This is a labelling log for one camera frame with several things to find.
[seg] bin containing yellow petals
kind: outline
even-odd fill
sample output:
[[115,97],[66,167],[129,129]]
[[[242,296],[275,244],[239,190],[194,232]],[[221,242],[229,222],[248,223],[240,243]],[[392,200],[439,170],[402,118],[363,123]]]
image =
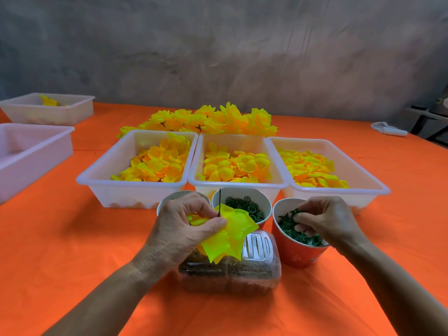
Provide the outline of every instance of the bin containing yellow petals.
[[265,138],[240,134],[200,134],[188,182],[210,199],[224,187],[252,188],[272,203],[288,187]]
[[76,179],[104,207],[155,209],[187,184],[198,135],[133,130]]
[[266,144],[288,181],[285,197],[339,196],[359,213],[376,196],[390,193],[328,140],[269,137]]

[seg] clear plastic box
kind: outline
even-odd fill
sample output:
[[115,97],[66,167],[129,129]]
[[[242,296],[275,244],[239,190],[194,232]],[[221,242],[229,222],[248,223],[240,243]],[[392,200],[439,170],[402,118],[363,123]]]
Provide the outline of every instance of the clear plastic box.
[[[278,163],[283,177],[289,183],[288,188],[283,191],[285,197],[308,199],[314,196],[339,196],[352,208],[362,209],[369,205],[376,196],[390,193],[387,186],[328,140],[269,137],[266,139],[266,144]],[[346,180],[350,189],[313,188],[297,185],[278,154],[277,147],[300,152],[310,150],[333,160],[334,174],[340,179]]]
[[0,204],[73,154],[73,127],[0,124]]
[[176,183],[111,180],[130,166],[131,158],[145,148],[159,145],[167,138],[164,131],[133,130],[121,138],[101,158],[81,173],[76,182],[87,185],[104,207],[133,207],[155,209],[171,193],[182,190],[187,184],[188,171],[193,159],[198,135],[192,132],[172,132],[184,136],[191,143],[181,181]]
[[[63,106],[43,106],[40,95]],[[13,123],[73,126],[93,115],[93,99],[88,95],[31,93],[0,101],[0,108]]]
[[[208,144],[210,142],[215,142],[218,146],[227,146],[230,154],[234,151],[252,152],[255,154],[266,153],[267,159],[271,162],[269,171],[272,174],[272,179],[268,180],[268,183],[260,184],[198,180],[198,173],[202,174],[204,171],[204,154],[208,150]],[[188,182],[196,187],[196,191],[203,193],[210,199],[217,190],[224,187],[252,188],[264,193],[272,203],[277,198],[280,190],[288,187],[288,183],[274,162],[272,152],[267,148],[264,138],[262,136],[242,134],[200,134],[198,145],[196,146],[196,153],[194,154],[193,163],[188,175]]]
[[247,235],[241,261],[224,257],[218,264],[195,250],[179,265],[181,286],[188,291],[265,295],[281,278],[281,263],[274,237],[257,230]]

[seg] white plastic bin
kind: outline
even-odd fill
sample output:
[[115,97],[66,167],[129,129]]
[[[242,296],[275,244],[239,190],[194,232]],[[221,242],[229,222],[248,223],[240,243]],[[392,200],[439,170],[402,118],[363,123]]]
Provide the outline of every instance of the white plastic bin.
[[73,154],[73,127],[0,124],[0,204]]
[[[269,183],[233,183],[224,181],[200,181],[198,173],[202,174],[204,171],[204,154],[208,150],[208,144],[215,142],[218,146],[227,146],[228,152],[232,154],[234,151],[252,152],[252,153],[266,153],[267,159],[271,162],[269,171],[272,174],[272,179]],[[272,158],[272,152],[267,148],[266,142],[262,136],[249,136],[242,134],[206,134],[199,135],[198,145],[196,146],[196,153],[194,154],[193,163],[188,175],[188,182],[196,187],[196,191],[203,193],[211,198],[213,194],[224,187],[236,188],[252,188],[264,193],[266,197],[273,203],[277,198],[281,189],[288,187],[288,183],[284,180],[277,164]]]
[[[40,95],[57,100],[62,106],[43,106]],[[0,101],[0,108],[13,123],[75,125],[93,115],[93,99],[88,95],[31,93]]]
[[133,207],[155,209],[171,193],[181,191],[187,184],[188,171],[193,159],[198,135],[191,132],[172,132],[184,136],[191,143],[190,152],[182,175],[176,183],[111,180],[130,166],[131,158],[141,149],[159,145],[167,132],[133,130],[121,138],[101,158],[81,173],[76,182],[87,185],[104,207]]
[[[390,193],[387,186],[328,140],[269,137],[266,138],[266,144],[272,151],[272,155],[276,159],[283,177],[289,183],[288,188],[283,191],[285,197],[308,199],[314,196],[339,196],[350,206],[362,209],[370,204],[376,196]],[[298,186],[277,152],[277,147],[300,152],[310,150],[313,153],[320,153],[324,157],[333,160],[335,165],[335,172],[333,173],[339,179],[346,180],[350,189]]]

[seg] concrete wall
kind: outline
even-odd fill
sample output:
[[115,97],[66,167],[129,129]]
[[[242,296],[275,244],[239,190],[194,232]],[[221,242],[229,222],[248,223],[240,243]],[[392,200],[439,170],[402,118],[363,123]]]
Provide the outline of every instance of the concrete wall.
[[385,119],[448,81],[448,0],[0,0],[0,98]]

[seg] person's right hand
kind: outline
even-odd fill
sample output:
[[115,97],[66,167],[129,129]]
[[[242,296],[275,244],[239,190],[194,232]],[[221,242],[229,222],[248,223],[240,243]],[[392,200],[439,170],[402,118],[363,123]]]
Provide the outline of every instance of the person's right hand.
[[346,247],[367,241],[350,207],[341,197],[312,197],[297,208],[304,212],[294,215],[294,221],[312,227],[342,254]]

